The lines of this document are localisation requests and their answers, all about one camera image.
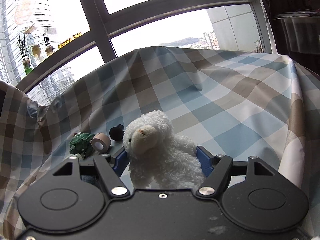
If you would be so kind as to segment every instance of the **high-rise building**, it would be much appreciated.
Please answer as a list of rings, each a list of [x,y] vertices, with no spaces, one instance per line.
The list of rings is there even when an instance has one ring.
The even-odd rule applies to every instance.
[[[60,40],[54,26],[49,0],[0,0],[0,78],[16,86],[26,76],[17,44],[26,31],[25,41],[31,64],[36,60],[31,47],[39,44],[46,56],[43,33],[48,31],[50,44],[57,50]],[[41,104],[49,104],[74,82],[68,66],[63,66],[38,84],[28,95]]]
[[[205,42],[209,46],[209,49],[220,49],[218,40],[216,38],[216,34],[214,33],[214,31],[205,32],[203,36],[204,36]]]

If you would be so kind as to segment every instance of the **hill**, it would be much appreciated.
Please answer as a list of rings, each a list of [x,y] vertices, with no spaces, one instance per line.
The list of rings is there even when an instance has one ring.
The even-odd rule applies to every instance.
[[[192,44],[192,43],[198,42],[199,40],[200,40],[199,38],[189,37],[189,38],[185,38],[185,39],[180,40],[180,41],[173,41],[173,42],[170,42],[170,43],[161,43],[161,44],[159,44],[159,46],[180,47],[180,46],[183,46],[183,45],[188,45],[188,44]]]

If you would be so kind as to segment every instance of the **building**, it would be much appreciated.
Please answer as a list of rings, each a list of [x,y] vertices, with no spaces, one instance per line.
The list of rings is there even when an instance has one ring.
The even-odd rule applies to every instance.
[[[220,49],[254,52],[260,40],[249,4],[206,9]]]
[[[36,67],[31,47],[39,44],[42,55],[46,56],[43,33],[48,30],[50,43],[55,50],[60,43],[49,0],[0,0],[0,78],[13,86],[26,76],[17,41],[19,34],[28,29],[30,31],[25,36],[26,47],[32,66]],[[47,105],[73,82],[73,74],[65,65],[38,84],[28,95]]]
[[[203,36],[204,36],[205,42],[208,44],[209,49],[220,49],[218,40],[214,31],[205,32]]]

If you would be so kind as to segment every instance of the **plush toy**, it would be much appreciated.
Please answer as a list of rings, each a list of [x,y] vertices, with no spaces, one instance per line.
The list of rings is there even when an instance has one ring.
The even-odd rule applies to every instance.
[[[197,189],[204,181],[195,143],[174,135],[172,122],[161,111],[132,121],[124,132],[123,144],[135,188],[146,188],[154,179],[162,189]]]
[[[80,154],[83,159],[89,157],[94,149],[90,144],[90,140],[94,137],[95,134],[90,133],[75,133],[73,139],[69,143],[70,154]]]

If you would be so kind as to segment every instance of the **green plush toy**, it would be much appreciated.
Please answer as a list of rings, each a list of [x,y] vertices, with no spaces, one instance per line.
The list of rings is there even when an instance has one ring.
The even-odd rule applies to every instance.
[[[95,134],[81,132],[74,135],[73,139],[69,143],[70,154],[80,154],[83,159],[89,157],[94,152],[90,143],[94,136]]]

